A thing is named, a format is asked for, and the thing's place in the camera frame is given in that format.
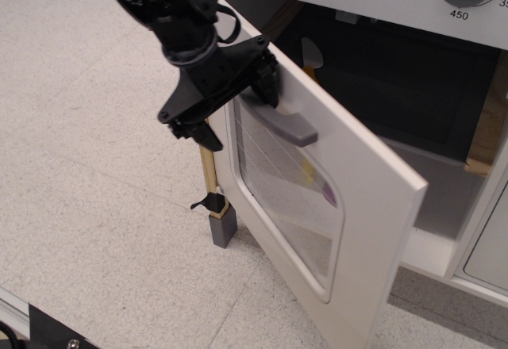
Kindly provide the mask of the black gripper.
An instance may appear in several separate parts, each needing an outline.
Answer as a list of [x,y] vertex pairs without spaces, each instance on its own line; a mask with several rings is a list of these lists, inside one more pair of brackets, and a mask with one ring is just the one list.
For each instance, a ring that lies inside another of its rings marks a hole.
[[159,111],[159,122],[178,138],[221,151],[223,144],[206,119],[247,88],[264,104],[279,104],[276,58],[269,39],[255,36],[233,46],[216,47],[204,60],[180,70],[178,85]]

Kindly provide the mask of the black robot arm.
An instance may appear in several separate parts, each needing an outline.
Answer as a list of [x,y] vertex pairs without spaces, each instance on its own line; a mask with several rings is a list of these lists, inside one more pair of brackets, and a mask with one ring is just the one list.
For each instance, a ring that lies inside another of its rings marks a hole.
[[218,0],[116,0],[152,31],[167,61],[179,69],[179,82],[159,112],[177,138],[191,138],[210,151],[223,148],[206,119],[246,88],[263,103],[279,103],[274,55],[264,35],[238,42],[241,23],[222,38],[218,14],[233,16]]

